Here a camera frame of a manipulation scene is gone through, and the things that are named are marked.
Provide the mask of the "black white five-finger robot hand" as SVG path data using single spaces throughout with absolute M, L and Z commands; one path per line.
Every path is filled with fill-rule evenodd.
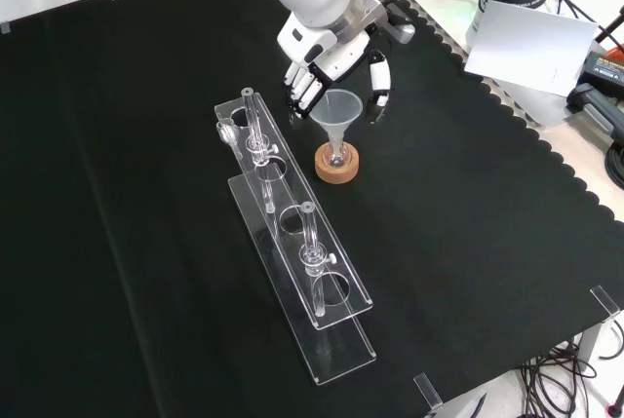
M 283 86 L 294 117 L 308 118 L 329 88 L 342 82 L 365 60 L 371 84 L 365 117 L 371 124 L 381 120 L 390 104 L 392 82 L 385 54 L 371 46 L 378 32 L 374 22 L 342 44 L 330 30 L 307 28 L 295 15 L 289 16 L 278 34 L 278 44 L 291 60 Z

